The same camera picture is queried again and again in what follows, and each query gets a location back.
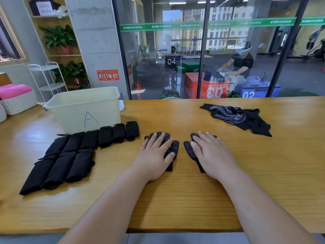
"flower pot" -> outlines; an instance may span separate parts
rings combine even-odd
[[[60,48],[62,49],[63,53],[66,55],[71,55],[71,45],[67,45],[67,47],[64,47],[63,45],[60,45]]]
[[[78,86],[81,85],[82,79],[81,78],[74,78],[74,83]]]

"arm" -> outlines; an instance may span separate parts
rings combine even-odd
[[[199,132],[191,142],[206,173],[224,186],[251,244],[317,244],[285,209],[241,170],[225,144]]]
[[[158,179],[173,161],[175,153],[164,154],[173,142],[162,146],[165,134],[157,134],[143,143],[128,168],[65,234],[59,244],[119,244],[127,230],[134,206],[146,183]]]
[[[238,69],[237,71],[231,71],[231,72],[223,72],[225,75],[238,75],[241,73],[244,73],[246,70],[248,70],[247,67],[241,67],[240,69]]]
[[[226,69],[227,67],[229,67],[230,65],[232,65],[234,63],[234,59],[231,58],[228,62],[226,62],[224,65],[222,65],[221,68],[219,68],[217,71],[222,71],[223,69]]]

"yellow plastic bin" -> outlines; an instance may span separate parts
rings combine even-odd
[[[66,134],[86,132],[121,122],[117,87],[84,89],[54,95],[44,107]]]

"hand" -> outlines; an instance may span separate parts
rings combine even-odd
[[[157,134],[155,133],[150,140],[146,139],[144,141],[139,154],[132,165],[139,168],[148,181],[158,179],[165,172],[175,156],[175,153],[171,152],[164,159],[165,152],[171,146],[173,138],[170,138],[161,145],[165,134],[162,133],[157,140],[156,137]]]
[[[205,172],[219,181],[229,176],[229,170],[236,168],[237,164],[226,145],[208,132],[199,131],[198,135],[193,136],[197,143],[191,142],[191,146]]]

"fire extinguisher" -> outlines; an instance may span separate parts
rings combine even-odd
[[[133,90],[142,90],[139,79],[132,84]],[[136,94],[136,100],[142,100],[141,93]]]

